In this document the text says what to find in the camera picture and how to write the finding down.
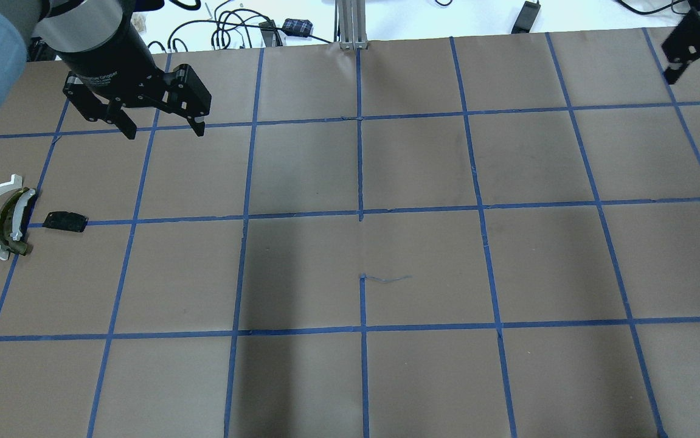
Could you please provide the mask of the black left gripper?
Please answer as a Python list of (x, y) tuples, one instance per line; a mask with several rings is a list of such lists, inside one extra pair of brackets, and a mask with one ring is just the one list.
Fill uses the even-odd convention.
[(52, 6), (50, 47), (69, 67), (63, 94), (90, 122), (136, 138), (128, 108), (156, 108), (188, 121), (203, 137), (212, 96), (193, 67), (161, 69), (132, 22), (150, 6)]

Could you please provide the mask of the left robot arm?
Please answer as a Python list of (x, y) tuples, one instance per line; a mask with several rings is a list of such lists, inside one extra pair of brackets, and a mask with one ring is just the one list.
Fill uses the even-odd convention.
[(0, 107), (38, 37), (69, 73), (61, 91), (89, 122), (113, 125), (135, 139), (128, 108), (155, 108), (183, 117), (197, 136), (206, 129), (212, 96), (188, 64), (159, 68), (135, 29), (136, 12), (164, 1), (0, 1)]

